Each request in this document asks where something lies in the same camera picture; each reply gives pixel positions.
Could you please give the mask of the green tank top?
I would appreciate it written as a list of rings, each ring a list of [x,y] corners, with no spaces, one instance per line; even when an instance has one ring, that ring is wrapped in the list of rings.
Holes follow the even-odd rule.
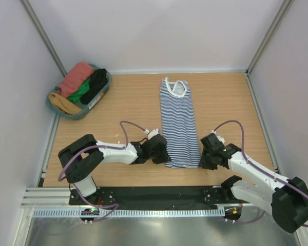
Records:
[[[89,82],[90,78],[86,79],[78,88],[78,90],[75,93],[68,96],[67,99],[73,104],[78,102],[80,98],[89,91],[90,89]]]

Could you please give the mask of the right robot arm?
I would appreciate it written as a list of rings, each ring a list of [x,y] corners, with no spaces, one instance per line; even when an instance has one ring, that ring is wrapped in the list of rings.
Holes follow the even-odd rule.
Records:
[[[308,221],[308,189],[305,182],[289,179],[247,156],[244,151],[214,132],[201,139],[201,167],[216,170],[218,166],[238,172],[251,180],[232,176],[222,183],[221,197],[232,203],[236,199],[249,202],[272,215],[276,224],[293,233]]]

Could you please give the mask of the right corner aluminium post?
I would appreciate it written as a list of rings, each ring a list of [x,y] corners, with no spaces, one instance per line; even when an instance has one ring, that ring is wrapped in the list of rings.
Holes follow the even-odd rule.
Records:
[[[249,75],[253,71],[253,69],[256,66],[257,62],[259,61],[262,53],[264,52],[267,45],[270,43],[271,39],[273,38],[275,32],[279,28],[279,25],[281,24],[283,18],[287,14],[287,12],[288,12],[289,8],[291,7],[291,5],[293,4],[293,2],[294,2],[293,0],[284,0],[282,2],[282,4],[279,7],[275,17],[273,18],[272,23],[270,24],[267,32],[265,33],[257,51],[255,52],[254,57],[252,58],[248,68],[245,71],[245,74],[246,74],[247,77],[249,77]]]

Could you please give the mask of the corner aluminium post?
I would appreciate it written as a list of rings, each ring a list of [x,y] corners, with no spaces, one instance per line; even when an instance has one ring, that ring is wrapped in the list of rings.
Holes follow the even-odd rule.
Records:
[[[50,56],[52,57],[53,61],[55,62],[58,70],[60,73],[65,76],[67,74],[66,69],[64,68],[54,46],[52,45],[45,29],[43,28],[41,21],[39,20],[36,12],[34,11],[33,7],[31,6],[28,0],[20,0],[20,4],[24,8],[27,16],[30,18],[35,30],[39,34],[42,42],[44,43],[46,49],[48,50]]]
[[[287,14],[287,12],[288,12],[289,8],[291,7],[291,5],[293,4],[293,2],[294,2],[293,0],[284,0],[282,2],[282,4],[279,7],[275,17],[273,18],[272,23],[270,24],[267,32],[265,33],[257,51],[255,52],[254,57],[252,58],[248,68],[245,71],[245,74],[246,74],[247,77],[249,77],[249,75],[253,71],[253,69],[256,66],[257,62],[259,61],[262,53],[264,52],[267,45],[270,43],[271,39],[273,38],[275,32],[279,28],[279,25],[281,24],[283,18]]]

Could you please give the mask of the teal plastic laundry basket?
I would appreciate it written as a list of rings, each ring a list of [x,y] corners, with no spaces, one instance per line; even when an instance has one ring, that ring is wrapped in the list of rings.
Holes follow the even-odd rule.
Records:
[[[104,69],[104,68],[98,68],[97,66],[93,65],[93,64],[90,64],[92,67],[94,67],[94,71],[97,70],[97,69]],[[48,106],[48,108],[50,110],[52,110],[55,114],[57,114],[58,116],[60,117],[63,117],[63,118],[67,118],[67,119],[73,119],[73,120],[79,120],[79,119],[82,119],[86,116],[87,113],[90,112],[90,110],[95,106],[96,103],[98,103],[102,97],[108,92],[109,90],[109,86],[111,84],[111,80],[112,80],[112,77],[111,77],[111,74],[107,71],[107,79],[108,79],[108,82],[107,84],[102,88],[102,90],[90,101],[90,103],[84,105],[80,102],[80,100],[76,103],[74,103],[76,106],[78,106],[79,108],[82,109],[82,111],[78,114],[75,114],[75,115],[69,115],[69,114],[66,114],[58,109],[56,109],[52,104],[51,102],[49,101],[49,94],[50,93],[56,93],[56,88],[57,86],[47,95],[47,98],[46,98],[46,105]]]

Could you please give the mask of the pink tank top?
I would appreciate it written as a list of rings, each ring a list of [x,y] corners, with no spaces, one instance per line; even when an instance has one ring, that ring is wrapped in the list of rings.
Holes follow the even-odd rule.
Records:
[[[86,62],[77,63],[57,86],[56,92],[64,98],[75,93],[83,82],[94,72],[94,67]]]

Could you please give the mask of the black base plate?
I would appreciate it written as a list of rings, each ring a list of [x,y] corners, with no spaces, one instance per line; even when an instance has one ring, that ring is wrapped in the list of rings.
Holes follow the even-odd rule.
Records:
[[[98,187],[86,198],[95,205],[108,206],[114,203],[119,210],[210,210],[218,204],[239,204],[220,186],[178,187]]]

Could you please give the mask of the tan tank top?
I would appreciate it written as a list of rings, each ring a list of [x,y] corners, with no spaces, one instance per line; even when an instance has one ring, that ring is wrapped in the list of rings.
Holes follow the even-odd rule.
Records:
[[[81,108],[57,93],[50,93],[49,101],[56,109],[69,115],[75,115],[82,111]]]

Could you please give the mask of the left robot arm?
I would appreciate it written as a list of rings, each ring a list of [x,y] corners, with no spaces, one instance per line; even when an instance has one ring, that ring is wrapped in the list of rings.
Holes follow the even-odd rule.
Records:
[[[171,160],[166,147],[166,139],[158,133],[125,145],[107,144],[86,134],[58,153],[63,168],[59,181],[67,179],[80,191],[81,200],[92,205],[97,202],[99,193],[90,174],[98,165],[114,162],[135,165],[148,160],[155,164],[166,163]]]

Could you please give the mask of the black tank top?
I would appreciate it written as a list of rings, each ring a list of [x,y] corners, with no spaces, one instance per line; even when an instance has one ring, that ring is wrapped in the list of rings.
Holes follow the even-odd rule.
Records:
[[[107,84],[107,71],[106,69],[97,69],[90,76],[89,90],[80,98],[80,102],[84,105],[90,101],[102,90]]]

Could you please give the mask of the aluminium frame rail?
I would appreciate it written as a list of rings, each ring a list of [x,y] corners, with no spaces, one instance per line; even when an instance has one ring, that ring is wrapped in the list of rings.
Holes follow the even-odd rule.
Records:
[[[68,188],[27,188],[21,202],[22,208],[67,206],[70,191]]]

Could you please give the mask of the blue white striped tank top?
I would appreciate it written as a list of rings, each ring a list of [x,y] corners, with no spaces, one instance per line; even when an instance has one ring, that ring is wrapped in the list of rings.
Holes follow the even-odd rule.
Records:
[[[160,86],[162,134],[167,141],[169,168],[196,169],[200,148],[191,90],[185,80],[162,79]]]

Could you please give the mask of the left corner aluminium post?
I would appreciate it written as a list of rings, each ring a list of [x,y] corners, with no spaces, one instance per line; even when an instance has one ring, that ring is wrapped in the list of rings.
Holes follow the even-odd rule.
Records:
[[[67,74],[66,69],[64,68],[54,46],[52,45],[45,29],[43,28],[41,21],[39,20],[36,12],[34,11],[33,7],[31,6],[28,0],[20,0],[20,4],[24,8],[27,16],[30,18],[35,30],[39,34],[42,42],[44,43],[46,49],[48,50],[50,56],[52,57],[53,61],[55,62],[58,70],[60,73],[65,76]]]

